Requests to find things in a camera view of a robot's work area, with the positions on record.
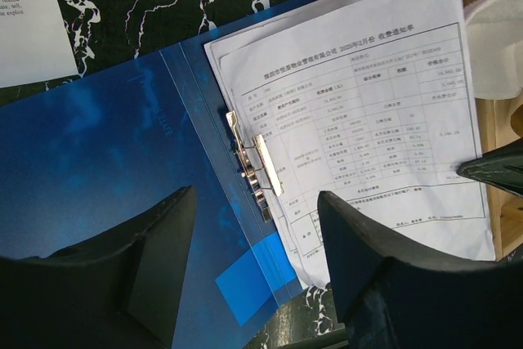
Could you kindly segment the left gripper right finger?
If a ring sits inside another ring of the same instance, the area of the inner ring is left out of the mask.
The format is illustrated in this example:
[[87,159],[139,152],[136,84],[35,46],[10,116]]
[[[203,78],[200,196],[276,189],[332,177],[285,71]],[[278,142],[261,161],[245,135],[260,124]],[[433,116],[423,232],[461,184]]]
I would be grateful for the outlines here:
[[351,348],[519,348],[522,264],[455,257],[317,201],[337,318]]

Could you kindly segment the blue plastic folder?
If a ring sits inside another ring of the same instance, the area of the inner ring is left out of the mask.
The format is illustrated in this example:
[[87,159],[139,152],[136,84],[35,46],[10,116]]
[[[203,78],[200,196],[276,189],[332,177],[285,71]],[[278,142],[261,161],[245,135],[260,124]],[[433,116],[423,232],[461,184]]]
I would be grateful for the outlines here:
[[177,190],[196,217],[169,348],[241,348],[302,294],[235,153],[206,43],[290,0],[1,109],[1,260],[45,258]]

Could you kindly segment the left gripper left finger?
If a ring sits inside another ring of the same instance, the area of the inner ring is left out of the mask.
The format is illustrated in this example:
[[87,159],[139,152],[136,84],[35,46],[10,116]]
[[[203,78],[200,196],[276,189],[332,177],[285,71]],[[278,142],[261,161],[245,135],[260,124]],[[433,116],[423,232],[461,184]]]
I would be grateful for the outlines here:
[[196,217],[185,186],[49,257],[1,260],[4,348],[169,348]]

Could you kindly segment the white paper sheets stack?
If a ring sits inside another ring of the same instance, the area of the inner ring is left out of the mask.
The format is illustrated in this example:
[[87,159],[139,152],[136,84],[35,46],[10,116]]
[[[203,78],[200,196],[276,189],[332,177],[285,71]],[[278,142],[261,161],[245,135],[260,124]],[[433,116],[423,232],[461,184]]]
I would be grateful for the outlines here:
[[317,198],[495,259],[463,0],[319,0],[204,47],[302,286],[329,281]]

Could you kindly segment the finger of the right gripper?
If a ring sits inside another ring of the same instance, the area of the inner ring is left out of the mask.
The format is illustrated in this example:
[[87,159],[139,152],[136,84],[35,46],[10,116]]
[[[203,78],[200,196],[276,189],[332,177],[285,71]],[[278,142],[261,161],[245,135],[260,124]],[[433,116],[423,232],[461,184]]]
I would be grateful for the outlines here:
[[478,159],[461,163],[457,174],[483,182],[515,196],[522,196],[522,140],[485,153]]

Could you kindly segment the printed paper stack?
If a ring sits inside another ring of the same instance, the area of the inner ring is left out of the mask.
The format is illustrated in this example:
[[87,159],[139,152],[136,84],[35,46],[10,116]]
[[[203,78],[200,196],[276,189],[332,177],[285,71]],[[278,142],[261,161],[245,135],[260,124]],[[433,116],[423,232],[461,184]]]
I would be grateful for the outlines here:
[[57,0],[1,0],[1,87],[78,72]]

